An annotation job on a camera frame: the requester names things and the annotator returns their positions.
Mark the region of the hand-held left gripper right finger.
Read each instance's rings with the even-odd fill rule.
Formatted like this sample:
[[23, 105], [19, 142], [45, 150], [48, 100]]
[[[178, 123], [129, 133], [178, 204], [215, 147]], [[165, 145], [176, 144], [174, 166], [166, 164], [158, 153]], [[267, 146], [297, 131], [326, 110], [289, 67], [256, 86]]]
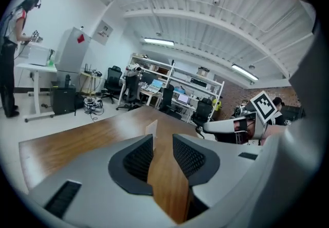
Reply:
[[249, 178], [257, 147], [173, 135], [173, 156], [188, 180], [185, 225], [251, 225]]

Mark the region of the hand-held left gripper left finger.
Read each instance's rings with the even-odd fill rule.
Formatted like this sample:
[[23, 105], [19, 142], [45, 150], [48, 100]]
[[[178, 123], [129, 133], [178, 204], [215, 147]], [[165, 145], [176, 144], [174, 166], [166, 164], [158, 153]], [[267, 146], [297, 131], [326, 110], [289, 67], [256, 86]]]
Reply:
[[80, 154], [28, 194], [62, 225], [174, 227], [148, 184], [153, 137], [144, 135]]

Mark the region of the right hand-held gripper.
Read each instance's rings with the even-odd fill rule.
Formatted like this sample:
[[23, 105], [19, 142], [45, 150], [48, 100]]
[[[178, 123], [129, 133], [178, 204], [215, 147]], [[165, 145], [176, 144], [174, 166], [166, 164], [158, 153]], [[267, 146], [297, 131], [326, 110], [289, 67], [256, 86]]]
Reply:
[[[278, 126], [268, 124], [268, 121], [277, 111], [268, 94], [261, 91], [245, 106], [243, 117], [207, 122], [203, 125], [203, 130], [212, 134], [244, 132], [244, 143], [263, 145], [268, 137], [278, 133]], [[245, 133], [247, 131], [247, 120], [255, 120], [255, 132], [252, 139], [247, 139]]]

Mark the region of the person's right hand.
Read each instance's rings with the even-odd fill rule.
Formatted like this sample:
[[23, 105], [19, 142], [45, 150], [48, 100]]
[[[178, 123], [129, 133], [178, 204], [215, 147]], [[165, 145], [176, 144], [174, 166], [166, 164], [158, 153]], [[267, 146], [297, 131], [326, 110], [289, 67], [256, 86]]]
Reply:
[[247, 135], [247, 139], [252, 139], [255, 132], [255, 120], [235, 120], [234, 131], [243, 131]]

